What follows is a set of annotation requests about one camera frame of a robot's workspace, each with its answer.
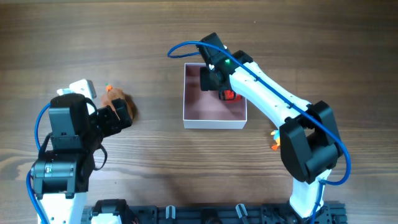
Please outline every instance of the orange toy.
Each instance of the orange toy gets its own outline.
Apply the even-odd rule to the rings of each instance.
[[[111,85],[106,85],[106,93],[101,97],[101,107],[110,105],[112,110],[115,111],[114,106],[112,104],[112,100],[116,100],[119,98],[122,100],[126,100],[127,110],[129,111],[131,119],[133,119],[134,118],[133,111],[136,110],[136,106],[132,101],[131,96],[124,94],[122,89],[113,88]]]

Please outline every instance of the box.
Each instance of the box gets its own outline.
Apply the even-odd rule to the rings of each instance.
[[[183,122],[192,129],[243,129],[248,120],[247,101],[222,101],[217,91],[200,90],[200,68],[204,63],[186,63],[184,75]]]

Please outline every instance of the blue cable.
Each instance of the blue cable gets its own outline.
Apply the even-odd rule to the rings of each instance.
[[[39,123],[40,120],[43,117],[44,112],[51,106],[51,104],[47,104],[44,106],[42,111],[40,111],[37,119],[36,119],[36,125],[35,125],[35,142],[37,146],[37,150],[40,150],[40,143],[39,143]],[[27,193],[29,194],[30,201],[32,201],[33,207],[35,207],[37,214],[39,215],[40,219],[42,220],[43,224],[47,224],[47,218],[45,217],[43,211],[39,207],[39,203],[37,202],[35,196],[34,196],[34,191],[32,189],[32,185],[30,182],[30,171],[27,173],[26,176],[26,188],[27,188]]]
[[[44,114],[44,112],[51,106],[51,104],[47,104],[44,106],[44,108],[42,109],[42,111],[40,111],[37,119],[36,119],[36,124],[35,124],[35,142],[36,142],[36,147],[37,150],[40,150],[40,143],[39,143],[39,123],[40,120],[42,119],[42,116]]]
[[[341,150],[343,151],[344,157],[346,159],[346,172],[343,176],[343,178],[341,178],[341,180],[339,181],[329,181],[329,180],[320,180],[320,190],[318,192],[318,198],[317,198],[317,202],[315,203],[314,209],[312,211],[312,220],[311,223],[314,223],[315,221],[315,217],[316,217],[316,211],[318,208],[318,205],[320,203],[320,200],[322,198],[322,190],[323,190],[323,186],[325,184],[330,184],[330,185],[341,185],[344,182],[347,181],[347,179],[349,178],[349,174],[351,173],[351,158],[349,156],[348,150],[346,148],[346,146],[343,144],[343,142],[337,137],[335,136],[329,129],[327,129],[324,125],[322,125],[319,121],[317,121],[314,117],[312,117],[311,115],[309,115],[308,113],[306,113],[304,110],[301,110],[298,106],[296,106],[295,104],[293,104],[290,100],[288,100],[286,97],[284,97],[282,94],[280,94],[278,91],[276,91],[272,86],[270,86],[268,83],[266,83],[264,80],[262,80],[260,77],[258,77],[254,72],[252,72],[250,69],[248,69],[246,66],[244,66],[242,63],[240,63],[238,60],[236,60],[230,53],[228,53],[225,49],[221,49],[215,45],[211,45],[211,44],[207,44],[207,43],[203,43],[203,42],[199,42],[199,41],[186,41],[186,42],[182,42],[181,44],[177,44],[176,46],[172,47],[169,52],[167,52],[167,56],[170,58],[181,58],[181,57],[188,57],[191,55],[195,55],[199,54],[199,52],[195,52],[195,53],[190,53],[190,54],[185,54],[185,55],[171,55],[171,53],[174,50],[177,50],[180,47],[183,47],[185,45],[202,45],[205,47],[209,47],[212,49],[215,49],[217,51],[220,51],[221,53],[225,54],[230,60],[232,60],[234,63],[236,63],[238,66],[242,67],[245,71],[247,71],[250,75],[252,75],[256,81],[259,81],[261,84],[263,84],[265,87],[267,87],[271,92],[273,92],[273,94],[277,95],[280,99],[282,99],[285,103],[287,103],[288,105],[291,105],[293,109],[295,109],[296,111],[298,111],[300,114],[302,114],[305,118],[307,118],[308,120],[310,120],[313,124],[315,124],[318,128],[320,128],[322,131],[324,131],[327,135],[329,135],[333,140],[335,140],[335,142],[339,145],[339,147],[341,148]]]

